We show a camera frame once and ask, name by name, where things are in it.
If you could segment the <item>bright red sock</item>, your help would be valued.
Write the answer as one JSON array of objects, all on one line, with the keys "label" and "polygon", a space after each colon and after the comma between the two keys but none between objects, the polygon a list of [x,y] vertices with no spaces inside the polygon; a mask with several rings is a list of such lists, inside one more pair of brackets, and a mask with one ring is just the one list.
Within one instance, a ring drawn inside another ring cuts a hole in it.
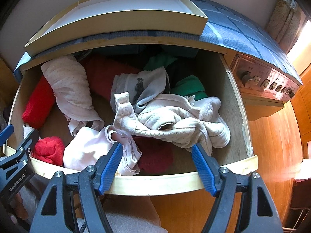
[{"label": "bright red sock", "polygon": [[36,143],[32,151],[32,157],[62,167],[64,150],[65,145],[61,138],[56,136],[45,137]]}]

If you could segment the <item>light pink white underwear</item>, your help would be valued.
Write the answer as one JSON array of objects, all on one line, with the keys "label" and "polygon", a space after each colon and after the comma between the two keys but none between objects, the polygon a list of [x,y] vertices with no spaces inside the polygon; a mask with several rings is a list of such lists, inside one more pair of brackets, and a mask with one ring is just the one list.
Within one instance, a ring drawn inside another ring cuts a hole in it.
[{"label": "light pink white underwear", "polygon": [[138,161],[142,152],[138,149],[131,134],[108,125],[100,131],[82,127],[74,139],[66,146],[63,154],[65,168],[83,170],[95,165],[101,156],[107,155],[114,143],[122,145],[122,158],[116,173],[134,176],[140,173]]}]

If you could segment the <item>bright red garment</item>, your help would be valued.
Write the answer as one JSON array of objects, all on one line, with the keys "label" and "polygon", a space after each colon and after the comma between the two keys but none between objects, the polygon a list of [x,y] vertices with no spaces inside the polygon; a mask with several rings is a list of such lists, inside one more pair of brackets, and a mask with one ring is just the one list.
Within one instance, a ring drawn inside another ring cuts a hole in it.
[{"label": "bright red garment", "polygon": [[56,97],[52,87],[42,75],[22,114],[24,123],[29,124],[32,128],[40,129],[48,118],[55,101]]}]

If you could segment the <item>cream dotted underwear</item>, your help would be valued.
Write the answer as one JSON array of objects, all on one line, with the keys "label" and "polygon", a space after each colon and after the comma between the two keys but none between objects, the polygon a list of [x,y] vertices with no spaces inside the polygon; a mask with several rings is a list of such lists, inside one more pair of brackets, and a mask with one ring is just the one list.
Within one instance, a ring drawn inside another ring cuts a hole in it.
[{"label": "cream dotted underwear", "polygon": [[195,100],[193,96],[160,94],[136,114],[129,93],[114,96],[114,126],[131,135],[151,137],[190,150],[201,144],[208,155],[213,148],[229,144],[230,130],[219,115],[221,101],[217,97]]}]

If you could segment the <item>pale pink dotted garment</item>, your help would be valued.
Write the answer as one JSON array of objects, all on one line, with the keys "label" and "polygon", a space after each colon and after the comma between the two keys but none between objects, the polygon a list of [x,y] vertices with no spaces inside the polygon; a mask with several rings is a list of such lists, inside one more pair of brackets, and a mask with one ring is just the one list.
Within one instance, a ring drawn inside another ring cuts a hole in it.
[{"label": "pale pink dotted garment", "polygon": [[44,63],[41,70],[53,90],[59,110],[69,122],[72,136],[87,124],[97,131],[104,127],[104,120],[93,106],[86,71],[72,54]]}]

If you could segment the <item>grey white printed underwear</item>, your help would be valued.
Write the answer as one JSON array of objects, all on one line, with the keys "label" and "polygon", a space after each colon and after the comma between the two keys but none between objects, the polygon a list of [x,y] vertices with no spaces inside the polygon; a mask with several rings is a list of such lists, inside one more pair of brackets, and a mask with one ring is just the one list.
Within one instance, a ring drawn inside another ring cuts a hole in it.
[{"label": "grey white printed underwear", "polygon": [[114,76],[110,100],[113,111],[116,111],[114,95],[128,92],[129,102],[135,113],[141,113],[148,102],[164,92],[167,80],[168,75],[164,67],[152,71],[143,70],[137,74]]}]

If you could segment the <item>green underwear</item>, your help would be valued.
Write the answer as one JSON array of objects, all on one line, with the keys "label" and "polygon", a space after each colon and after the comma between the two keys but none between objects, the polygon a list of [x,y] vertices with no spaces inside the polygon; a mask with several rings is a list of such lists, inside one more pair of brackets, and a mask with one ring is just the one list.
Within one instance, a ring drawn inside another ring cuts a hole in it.
[{"label": "green underwear", "polygon": [[195,100],[207,98],[205,88],[200,79],[194,75],[191,66],[192,59],[188,57],[173,57],[170,55],[159,55],[149,59],[143,70],[152,71],[163,67],[167,73],[165,93],[176,94],[184,97],[194,96]]}]

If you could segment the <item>dark red garment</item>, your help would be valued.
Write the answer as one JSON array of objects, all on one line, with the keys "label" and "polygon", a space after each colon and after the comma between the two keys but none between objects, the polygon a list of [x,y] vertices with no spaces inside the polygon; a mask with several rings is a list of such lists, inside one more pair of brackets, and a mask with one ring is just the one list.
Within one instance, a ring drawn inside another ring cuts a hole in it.
[{"label": "dark red garment", "polygon": [[115,75],[137,74],[140,72],[139,69],[132,66],[98,57],[87,59],[82,65],[86,71],[90,90],[108,101],[111,99],[111,89]]}]

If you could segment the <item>maroon underwear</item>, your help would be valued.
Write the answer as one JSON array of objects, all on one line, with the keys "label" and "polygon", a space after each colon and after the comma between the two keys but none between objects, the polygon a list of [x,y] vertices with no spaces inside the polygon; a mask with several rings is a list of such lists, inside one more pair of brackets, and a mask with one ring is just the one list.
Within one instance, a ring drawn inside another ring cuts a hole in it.
[{"label": "maroon underwear", "polygon": [[173,164],[173,144],[149,137],[133,138],[142,152],[138,166],[147,174],[160,174]]}]

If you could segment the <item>wooden drawer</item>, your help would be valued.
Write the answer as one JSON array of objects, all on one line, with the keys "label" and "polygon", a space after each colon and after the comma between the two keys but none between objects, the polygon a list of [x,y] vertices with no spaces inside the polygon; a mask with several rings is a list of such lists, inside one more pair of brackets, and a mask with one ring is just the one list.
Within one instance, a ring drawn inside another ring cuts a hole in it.
[{"label": "wooden drawer", "polygon": [[168,42],[150,37],[142,44],[155,52],[158,47],[176,47],[184,52],[196,49],[197,56],[178,67],[178,71],[194,74],[202,82],[207,97],[197,100],[166,93],[154,96],[146,91],[137,94],[142,84],[136,75],[124,73],[113,78],[110,100],[93,97],[91,105],[104,121],[100,131],[110,138],[113,131],[122,136],[120,146],[138,137],[147,138],[147,147],[165,142],[173,149],[173,166],[166,174],[139,173],[128,175],[116,167],[112,183],[104,192],[125,196],[159,196],[202,189],[204,181],[193,162],[196,147],[215,158],[221,167],[237,175],[248,176],[258,168],[253,153],[248,119],[235,79],[222,52],[209,50],[202,43],[185,39]]}]

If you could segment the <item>grey trouser leg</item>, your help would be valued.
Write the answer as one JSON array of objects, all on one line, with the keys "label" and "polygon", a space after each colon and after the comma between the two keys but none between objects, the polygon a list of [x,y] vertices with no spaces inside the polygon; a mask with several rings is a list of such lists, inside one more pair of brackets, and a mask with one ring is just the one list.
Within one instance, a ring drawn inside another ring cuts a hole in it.
[{"label": "grey trouser leg", "polygon": [[[35,174],[15,196],[17,217],[31,224],[48,179]],[[167,232],[149,196],[109,195],[102,207],[114,232]]]}]

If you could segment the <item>pink control panel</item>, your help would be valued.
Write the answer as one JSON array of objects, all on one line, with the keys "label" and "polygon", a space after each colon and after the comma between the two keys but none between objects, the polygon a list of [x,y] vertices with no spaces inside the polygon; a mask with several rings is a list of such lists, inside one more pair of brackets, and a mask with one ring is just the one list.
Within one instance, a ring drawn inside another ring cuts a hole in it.
[{"label": "pink control panel", "polygon": [[237,53],[230,65],[240,93],[247,97],[261,97],[279,102],[291,100],[301,83],[271,65]]}]

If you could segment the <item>blue plaid table cloth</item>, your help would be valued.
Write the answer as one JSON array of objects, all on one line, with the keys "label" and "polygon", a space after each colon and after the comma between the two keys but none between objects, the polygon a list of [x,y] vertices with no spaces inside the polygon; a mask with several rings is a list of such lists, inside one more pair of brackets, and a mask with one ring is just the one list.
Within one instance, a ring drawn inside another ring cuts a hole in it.
[{"label": "blue plaid table cloth", "polygon": [[201,35],[163,31],[128,30],[78,38],[39,54],[30,56],[25,50],[14,70],[21,81],[26,70],[57,56],[86,49],[126,44],[179,45],[226,54],[238,52],[271,65],[301,83],[294,66],[279,45],[260,26],[240,13],[210,0],[191,0],[208,17]]}]

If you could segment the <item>shallow cream cardboard tray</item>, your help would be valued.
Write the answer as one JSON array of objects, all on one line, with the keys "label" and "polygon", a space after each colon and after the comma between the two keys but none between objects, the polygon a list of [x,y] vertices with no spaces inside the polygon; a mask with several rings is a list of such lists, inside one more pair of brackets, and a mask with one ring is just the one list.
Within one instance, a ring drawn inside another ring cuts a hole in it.
[{"label": "shallow cream cardboard tray", "polygon": [[80,0],[50,19],[24,48],[34,56],[78,38],[128,30],[201,35],[207,21],[191,0]]}]

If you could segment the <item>beige lace curtain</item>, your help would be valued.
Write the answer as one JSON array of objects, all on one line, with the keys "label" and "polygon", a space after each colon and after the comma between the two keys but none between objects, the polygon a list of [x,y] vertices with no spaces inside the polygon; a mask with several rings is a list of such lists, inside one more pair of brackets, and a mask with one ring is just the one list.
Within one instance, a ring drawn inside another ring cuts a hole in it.
[{"label": "beige lace curtain", "polygon": [[295,0],[277,0],[265,30],[288,53],[298,39],[304,19],[303,11]]}]

